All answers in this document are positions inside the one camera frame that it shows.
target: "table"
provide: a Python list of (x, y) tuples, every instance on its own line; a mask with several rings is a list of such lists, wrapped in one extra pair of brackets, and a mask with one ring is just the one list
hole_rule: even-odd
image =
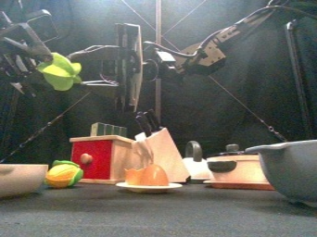
[(43, 186), (0, 200), (0, 236), (317, 236), (317, 208), (276, 191), (185, 184), (167, 193), (115, 185)]

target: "yellow fruit toy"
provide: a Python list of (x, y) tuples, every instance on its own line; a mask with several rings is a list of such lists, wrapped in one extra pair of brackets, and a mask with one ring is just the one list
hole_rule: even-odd
[(68, 160), (56, 160), (45, 174), (45, 184), (62, 189), (74, 186), (83, 178), (83, 169)]

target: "kettle handle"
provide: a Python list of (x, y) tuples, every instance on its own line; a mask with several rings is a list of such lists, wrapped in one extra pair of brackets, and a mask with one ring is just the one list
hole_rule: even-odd
[(193, 161), (202, 161), (202, 147), (197, 141), (189, 141), (186, 144), (185, 157), (193, 157)]

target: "white plate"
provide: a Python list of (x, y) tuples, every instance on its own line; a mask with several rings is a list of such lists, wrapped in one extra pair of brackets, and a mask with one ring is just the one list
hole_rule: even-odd
[(126, 188), (135, 193), (166, 193), (169, 189), (181, 188), (182, 184), (171, 183), (169, 186), (143, 186), (143, 185), (128, 185), (126, 182), (118, 182), (118, 187)]

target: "black backdrop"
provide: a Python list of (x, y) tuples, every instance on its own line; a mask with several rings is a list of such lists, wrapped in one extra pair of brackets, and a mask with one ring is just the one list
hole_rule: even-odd
[[(12, 19), (19, 20), (17, 5), (13, 2), (5, 1), (0, 7), (7, 10)], [(185, 49), (202, 42), (214, 31), (230, 26), (266, 4), (266, 0), (163, 0), (162, 44), (174, 49), (170, 44), (173, 43), (177, 49)], [(91, 45), (112, 45), (115, 23), (140, 25), (142, 39), (155, 41), (155, 1), (45, 0), (27, 1), (24, 8), (25, 12), (40, 8), (51, 12), (60, 39), (49, 42), (48, 47), (52, 52), (66, 56)], [(313, 28), (313, 22), (306, 21), (309, 23), (302, 24)], [(305, 31), (305, 34), (313, 38), (312, 31)], [(305, 43), (304, 39), (301, 40), (302, 55), (313, 65), (310, 57), (314, 58), (314, 54), (310, 53), (308, 56), (306, 53), (314, 45)], [(190, 140), (202, 144), (205, 156), (222, 152), (229, 143), (238, 143), (242, 149), (253, 145), (278, 143), (280, 140), (259, 119), (273, 126), (289, 141), (308, 139), (304, 133), (284, 27), (255, 31), (242, 41), (237, 41), (225, 54), (226, 65), (211, 74), (211, 78), (225, 86), (258, 117), (245, 109), (210, 77), (191, 75), (182, 81), (162, 79), (161, 121), (169, 128), (182, 155), (186, 142)], [(316, 99), (312, 95), (316, 83), (312, 69), (313, 66), (309, 67), (306, 74), (309, 75), (308, 100), (313, 116)], [(80, 73), (83, 80), (95, 80), (98, 70), (95, 63), (83, 65)], [(7, 86), (4, 80), (0, 82), (1, 94), (7, 94), (0, 98), (1, 125), (4, 127), (12, 125), (9, 132), (8, 130), (3, 132), (1, 155), (4, 156), (75, 103), (84, 92), (74, 88), (68, 92), (39, 92), (36, 98), (19, 95), (19, 103), (9, 123), (7, 107), (12, 95), (8, 92), (13, 89)], [(155, 82), (146, 81), (142, 86), (139, 110), (154, 108), (154, 92)], [(126, 126), (130, 138), (140, 132), (134, 114), (122, 114), (115, 110), (110, 99), (92, 94), (43, 135), (8, 159), (8, 162), (51, 164), (55, 159), (70, 159), (72, 148), (70, 138), (90, 136), (94, 122)]]

